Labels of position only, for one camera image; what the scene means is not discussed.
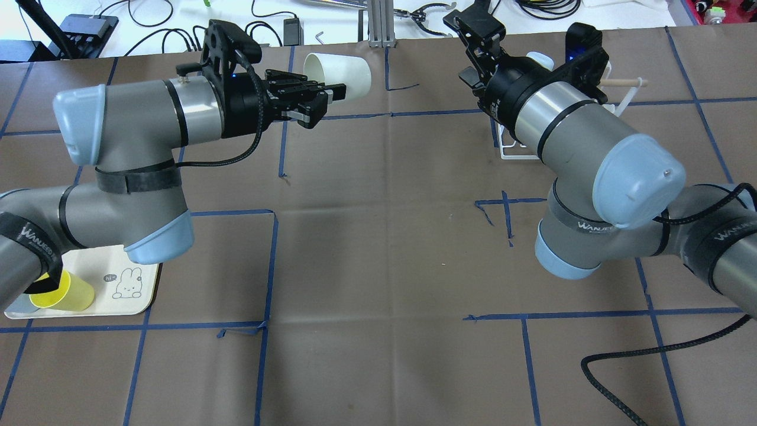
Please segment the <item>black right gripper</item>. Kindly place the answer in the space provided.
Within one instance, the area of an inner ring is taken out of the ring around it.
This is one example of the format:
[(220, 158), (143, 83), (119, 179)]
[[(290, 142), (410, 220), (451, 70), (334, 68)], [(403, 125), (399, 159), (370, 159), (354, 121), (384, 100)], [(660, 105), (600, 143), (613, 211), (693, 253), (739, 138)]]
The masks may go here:
[(507, 54), (500, 45), (506, 28), (487, 11), (452, 11), (444, 24), (462, 41), (473, 64), (458, 76), (477, 97), (478, 107), (511, 137), (526, 143), (516, 122), (530, 98), (552, 84), (551, 70), (531, 57)]

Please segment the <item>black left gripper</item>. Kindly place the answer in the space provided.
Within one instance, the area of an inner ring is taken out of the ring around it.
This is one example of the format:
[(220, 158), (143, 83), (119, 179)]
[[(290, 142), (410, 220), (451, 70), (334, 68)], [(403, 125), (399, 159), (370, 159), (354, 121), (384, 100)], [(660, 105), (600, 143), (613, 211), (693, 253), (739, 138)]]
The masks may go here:
[(327, 85), (281, 70), (224, 76), (220, 85), (222, 138), (265, 131), (277, 121), (295, 120), (312, 129), (327, 113), (329, 101), (345, 100), (347, 85)]

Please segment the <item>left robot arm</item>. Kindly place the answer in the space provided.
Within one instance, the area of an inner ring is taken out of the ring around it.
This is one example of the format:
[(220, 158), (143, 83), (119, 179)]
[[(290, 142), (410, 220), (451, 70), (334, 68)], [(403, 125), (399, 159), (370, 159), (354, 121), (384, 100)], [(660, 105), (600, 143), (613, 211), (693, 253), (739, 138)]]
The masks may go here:
[(254, 135), (274, 121), (314, 127), (348, 87), (305, 75), (253, 68), (214, 71), (181, 64), (177, 78), (59, 92), (53, 102), (75, 164), (95, 183), (2, 194), (2, 308), (62, 279), (74, 249), (122, 245), (132, 262), (181, 256), (194, 242), (191, 213), (173, 150)]

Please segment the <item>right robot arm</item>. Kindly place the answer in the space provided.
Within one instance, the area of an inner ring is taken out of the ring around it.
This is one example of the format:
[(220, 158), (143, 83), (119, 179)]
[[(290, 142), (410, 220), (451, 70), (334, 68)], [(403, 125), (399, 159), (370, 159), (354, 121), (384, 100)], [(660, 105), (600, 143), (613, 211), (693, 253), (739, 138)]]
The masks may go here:
[(459, 77), (479, 108), (556, 173), (535, 241), (544, 269), (575, 280), (608, 260), (673, 254), (755, 317), (754, 187), (686, 186), (676, 157), (605, 108), (600, 30), (571, 24), (565, 63), (552, 67), (506, 53), (506, 28), (485, 7), (444, 24), (465, 45), (471, 66)]

